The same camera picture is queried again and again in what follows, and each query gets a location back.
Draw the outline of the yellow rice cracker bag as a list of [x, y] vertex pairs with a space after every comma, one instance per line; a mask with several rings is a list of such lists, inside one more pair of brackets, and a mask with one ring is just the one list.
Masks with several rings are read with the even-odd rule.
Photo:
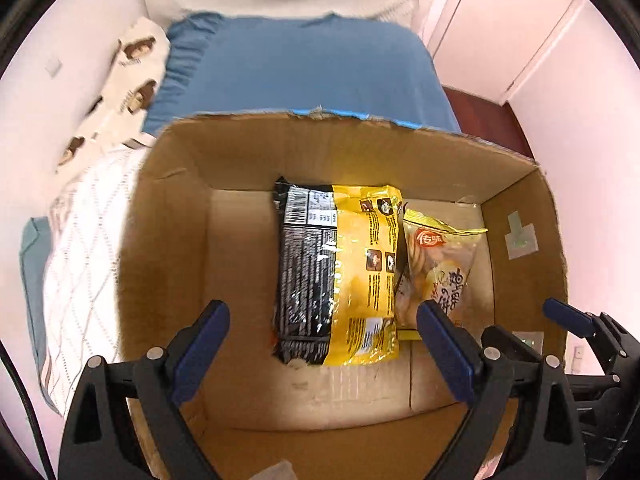
[[416, 338], [416, 316], [432, 300], [455, 326], [463, 325], [466, 284], [485, 228], [460, 229], [405, 208], [401, 216], [407, 263], [398, 278], [395, 316], [400, 338]]

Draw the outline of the teal folded cloth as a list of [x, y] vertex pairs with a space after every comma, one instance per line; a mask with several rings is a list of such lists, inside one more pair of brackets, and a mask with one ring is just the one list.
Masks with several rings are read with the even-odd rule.
[[55, 409], [42, 379], [46, 364], [47, 336], [43, 315], [43, 279], [52, 250], [52, 233], [47, 217], [30, 218], [24, 225], [18, 263], [26, 301], [26, 320], [39, 388], [52, 410]]

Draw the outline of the cardboard milk box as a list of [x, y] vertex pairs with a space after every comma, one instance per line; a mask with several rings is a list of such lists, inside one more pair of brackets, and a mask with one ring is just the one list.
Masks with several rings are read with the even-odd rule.
[[301, 479], [420, 479], [454, 435], [454, 400], [423, 344], [386, 362], [277, 357], [279, 335], [335, 356], [386, 339], [407, 270], [404, 229], [380, 191], [459, 229], [481, 228], [452, 320], [533, 332], [567, 296], [553, 196], [536, 162], [486, 142], [348, 117], [209, 115], [173, 122], [139, 171], [120, 248], [122, 356], [167, 346], [209, 301], [230, 330], [183, 413], [226, 479], [287, 460]]

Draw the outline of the white diamond pattern blanket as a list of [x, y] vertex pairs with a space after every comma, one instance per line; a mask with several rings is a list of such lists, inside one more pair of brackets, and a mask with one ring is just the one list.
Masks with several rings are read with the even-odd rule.
[[122, 358], [117, 282], [122, 233], [149, 151], [116, 148], [73, 178], [50, 209], [53, 249], [43, 277], [44, 391], [68, 413], [92, 356]]

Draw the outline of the yellow black biscuit pack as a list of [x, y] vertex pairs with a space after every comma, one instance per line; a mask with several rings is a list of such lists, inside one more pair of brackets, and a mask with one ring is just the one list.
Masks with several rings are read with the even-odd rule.
[[397, 358], [398, 188], [305, 188], [281, 178], [273, 201], [280, 228], [274, 356], [314, 366]]

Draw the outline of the bear pattern pillow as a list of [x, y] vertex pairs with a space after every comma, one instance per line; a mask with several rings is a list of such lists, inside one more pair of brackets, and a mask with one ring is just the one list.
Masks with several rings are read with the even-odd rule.
[[164, 79], [169, 51], [165, 32], [148, 18], [138, 18], [119, 37], [100, 95], [56, 166], [60, 180], [72, 180], [114, 148], [155, 143], [143, 124]]

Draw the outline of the blue bed sheet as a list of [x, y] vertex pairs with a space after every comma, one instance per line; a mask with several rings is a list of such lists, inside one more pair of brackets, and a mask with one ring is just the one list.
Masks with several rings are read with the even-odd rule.
[[152, 136], [196, 114], [279, 110], [460, 130], [431, 55], [395, 23], [197, 13], [172, 24], [167, 38], [165, 76], [143, 125]]

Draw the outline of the white door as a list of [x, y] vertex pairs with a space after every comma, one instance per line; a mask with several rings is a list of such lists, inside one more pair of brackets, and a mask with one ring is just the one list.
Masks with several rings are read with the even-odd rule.
[[585, 0], [447, 0], [427, 49], [440, 83], [504, 104], [533, 75]]

